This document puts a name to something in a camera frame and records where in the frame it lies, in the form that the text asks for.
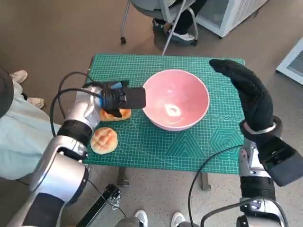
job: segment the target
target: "floor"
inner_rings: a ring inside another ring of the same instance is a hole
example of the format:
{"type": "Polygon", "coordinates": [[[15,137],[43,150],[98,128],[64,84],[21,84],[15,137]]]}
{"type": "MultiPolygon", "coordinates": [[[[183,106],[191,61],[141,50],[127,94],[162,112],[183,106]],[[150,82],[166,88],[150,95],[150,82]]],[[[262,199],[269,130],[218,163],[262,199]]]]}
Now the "floor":
{"type": "MultiPolygon", "coordinates": [[[[0,64],[14,72],[25,69],[29,78],[22,84],[29,96],[45,99],[49,113],[51,99],[62,76],[72,70],[86,71],[97,52],[160,54],[164,38],[154,37],[151,19],[131,7],[125,36],[120,45],[120,25],[125,0],[2,0],[0,3],[0,64]]],[[[224,39],[199,27],[198,46],[171,44],[169,55],[240,57],[261,78],[270,91],[275,115],[283,120],[283,139],[301,154],[303,148],[303,90],[288,77],[275,73],[275,68],[302,37],[303,2],[271,0],[256,18],[250,17],[224,39]]],[[[66,87],[76,87],[82,78],[71,78],[66,87]]],[[[65,108],[73,95],[63,97],[65,108]]],[[[56,111],[55,121],[62,122],[56,111]]],[[[131,187],[122,190],[122,205],[128,216],[145,209],[149,226],[169,226],[175,211],[188,218],[187,193],[194,173],[129,169],[131,187]]],[[[103,189],[117,177],[117,168],[94,166],[91,179],[103,189]]],[[[196,223],[212,209],[237,202],[240,188],[237,175],[210,174],[212,190],[202,192],[194,187],[192,210],[196,223]]],[[[27,188],[17,182],[0,180],[0,226],[4,226],[25,201],[27,188]]],[[[303,179],[286,188],[277,188],[277,199],[286,212],[289,224],[303,223],[303,179]]],[[[78,203],[66,209],[63,225],[75,225],[98,194],[88,185],[78,203]]],[[[233,226],[239,209],[213,217],[207,226],[233,226]]],[[[119,211],[107,207],[93,227],[114,226],[121,218],[119,211]]]]}

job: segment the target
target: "light blue pants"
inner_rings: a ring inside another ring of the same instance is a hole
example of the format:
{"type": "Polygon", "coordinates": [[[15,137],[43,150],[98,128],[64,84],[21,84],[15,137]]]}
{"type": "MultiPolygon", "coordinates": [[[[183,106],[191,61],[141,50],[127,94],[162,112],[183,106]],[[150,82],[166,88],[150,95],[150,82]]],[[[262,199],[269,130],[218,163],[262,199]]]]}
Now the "light blue pants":
{"type": "Polygon", "coordinates": [[[10,180],[33,172],[53,137],[49,116],[24,100],[22,87],[13,83],[13,102],[0,118],[0,177],[10,180]]]}

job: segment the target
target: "wire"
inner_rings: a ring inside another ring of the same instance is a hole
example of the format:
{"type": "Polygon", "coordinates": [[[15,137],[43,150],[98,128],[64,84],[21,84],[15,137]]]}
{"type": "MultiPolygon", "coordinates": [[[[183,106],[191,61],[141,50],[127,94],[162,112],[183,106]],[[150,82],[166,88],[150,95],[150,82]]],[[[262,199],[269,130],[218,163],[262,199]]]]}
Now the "wire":
{"type": "Polygon", "coordinates": [[[23,181],[21,181],[21,180],[19,180],[19,179],[16,179],[16,181],[19,182],[19,183],[21,183],[21,184],[23,184],[23,185],[25,185],[25,186],[29,186],[28,183],[25,183],[25,182],[23,182],[23,181]]]}
{"type": "Polygon", "coordinates": [[[56,103],[57,99],[58,99],[62,94],[67,93],[67,92],[70,92],[70,91],[80,91],[80,92],[84,92],[84,93],[90,94],[90,95],[95,96],[95,97],[102,98],[101,95],[96,94],[96,93],[94,93],[94,92],[90,92],[90,91],[84,90],[84,89],[82,89],[82,88],[68,88],[68,89],[65,89],[65,90],[62,90],[62,91],[58,92],[58,93],[56,94],[56,96],[53,98],[52,104],[51,104],[51,108],[50,108],[50,122],[51,122],[52,134],[53,134],[54,137],[56,136],[55,128],[54,128],[54,125],[53,125],[53,112],[54,112],[55,103],[56,103]]]}
{"type": "MultiPolygon", "coordinates": [[[[63,83],[65,82],[65,80],[66,80],[68,77],[70,77],[70,76],[72,76],[72,75],[76,75],[76,74],[80,74],[80,75],[86,76],[88,79],[90,79],[91,81],[93,81],[92,78],[91,78],[88,74],[86,74],[86,73],[84,73],[84,72],[78,72],[78,71],[70,72],[69,74],[67,74],[66,76],[64,76],[64,78],[61,80],[61,82],[60,82],[60,84],[59,84],[59,88],[58,88],[58,93],[61,92],[61,88],[62,88],[62,85],[63,85],[63,83]]],[[[65,118],[65,113],[64,113],[63,107],[62,107],[62,105],[61,105],[61,99],[60,99],[60,97],[58,97],[58,103],[59,103],[59,108],[60,108],[60,110],[61,110],[61,113],[62,113],[62,115],[63,115],[63,118],[65,118]]]]}
{"type": "Polygon", "coordinates": [[[228,206],[225,206],[225,207],[215,209],[215,210],[207,213],[206,215],[204,215],[204,217],[201,219],[200,227],[204,227],[204,223],[205,223],[206,219],[208,219],[209,217],[211,217],[214,214],[217,214],[217,213],[220,213],[222,211],[226,211],[226,210],[229,210],[229,209],[232,209],[232,208],[240,207],[240,206],[243,206],[243,205],[245,205],[245,204],[247,204],[251,201],[260,200],[260,199],[272,201],[278,207],[279,211],[281,212],[282,218],[284,219],[284,222],[285,222],[285,227],[288,227],[288,221],[287,221],[286,215],[285,215],[284,211],[282,210],[282,207],[280,206],[280,204],[277,201],[275,201],[271,198],[266,198],[266,197],[262,197],[262,196],[257,196],[257,197],[254,197],[254,198],[242,201],[242,202],[238,202],[238,203],[235,203],[235,204],[231,204],[231,205],[228,205],[228,206]]]}
{"type": "Polygon", "coordinates": [[[105,200],[106,203],[108,203],[109,205],[111,205],[111,206],[113,206],[113,207],[116,207],[117,209],[119,209],[119,210],[121,211],[121,213],[123,213],[123,215],[124,215],[125,218],[127,217],[126,214],[124,213],[124,211],[123,211],[120,207],[118,207],[118,206],[112,204],[111,202],[107,201],[107,200],[103,197],[103,195],[102,195],[102,193],[100,192],[100,190],[96,187],[96,185],[95,185],[92,181],[90,181],[90,179],[88,179],[88,182],[91,183],[91,185],[97,190],[97,192],[101,195],[101,197],[105,200]]]}
{"type": "Polygon", "coordinates": [[[190,220],[190,224],[192,227],[194,227],[194,221],[193,221],[193,217],[192,217],[192,214],[191,214],[191,205],[190,205],[190,200],[191,200],[191,194],[192,194],[192,191],[193,191],[193,188],[194,188],[194,184],[197,180],[197,177],[199,175],[199,173],[201,172],[201,170],[206,166],[206,164],[212,160],[214,157],[216,157],[217,155],[223,153],[223,152],[226,152],[228,150],[231,150],[231,149],[234,149],[234,148],[238,148],[238,147],[241,147],[241,145],[237,145],[237,146],[234,146],[234,147],[231,147],[231,148],[227,148],[225,150],[221,150],[213,155],[211,155],[202,165],[201,167],[199,168],[199,170],[197,171],[194,179],[193,179],[193,182],[191,183],[191,186],[190,186],[190,189],[189,189],[189,193],[188,193],[188,201],[187,201],[187,204],[188,204],[188,214],[189,214],[189,220],[190,220]]]}

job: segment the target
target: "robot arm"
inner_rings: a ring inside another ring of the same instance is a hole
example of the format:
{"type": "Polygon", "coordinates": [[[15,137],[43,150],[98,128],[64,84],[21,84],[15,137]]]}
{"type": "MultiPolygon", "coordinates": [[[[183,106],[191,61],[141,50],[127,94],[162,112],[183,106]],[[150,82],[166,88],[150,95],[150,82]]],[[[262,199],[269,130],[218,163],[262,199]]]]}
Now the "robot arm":
{"type": "Polygon", "coordinates": [[[282,122],[273,115],[269,92],[254,72],[231,60],[210,60],[216,72],[231,79],[239,92],[245,120],[240,123],[244,145],[239,152],[242,198],[256,199],[241,207],[238,227],[286,227],[276,205],[274,182],[285,186],[303,176],[303,158],[281,137],[282,122]]]}
{"type": "Polygon", "coordinates": [[[127,88],[123,83],[125,81],[85,88],[101,94],[102,98],[77,92],[73,107],[34,171],[28,200],[8,227],[55,227],[60,224],[62,209],[79,198],[89,178],[82,161],[88,156],[86,145],[99,123],[101,108],[145,107],[144,88],[127,88]]]}

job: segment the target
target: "green cutting mat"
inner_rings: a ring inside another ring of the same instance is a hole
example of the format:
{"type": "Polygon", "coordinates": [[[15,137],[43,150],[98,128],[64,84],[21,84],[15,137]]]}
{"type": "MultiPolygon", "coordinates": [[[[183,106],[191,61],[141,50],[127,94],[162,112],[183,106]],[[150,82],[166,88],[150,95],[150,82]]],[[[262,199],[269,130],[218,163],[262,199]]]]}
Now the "green cutting mat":
{"type": "MultiPolygon", "coordinates": [[[[135,110],[130,120],[101,122],[98,127],[110,127],[118,133],[117,149],[98,155],[89,147],[89,164],[156,169],[196,171],[213,153],[239,145],[243,137],[239,122],[243,119],[237,90],[230,80],[215,73],[210,58],[97,54],[89,75],[93,80],[128,79],[130,86],[142,86],[156,72],[182,69],[198,76],[207,86],[210,107],[206,116],[192,128],[171,132],[153,125],[142,110],[135,110]]],[[[205,168],[206,172],[237,174],[237,151],[225,152],[205,168]]]]}

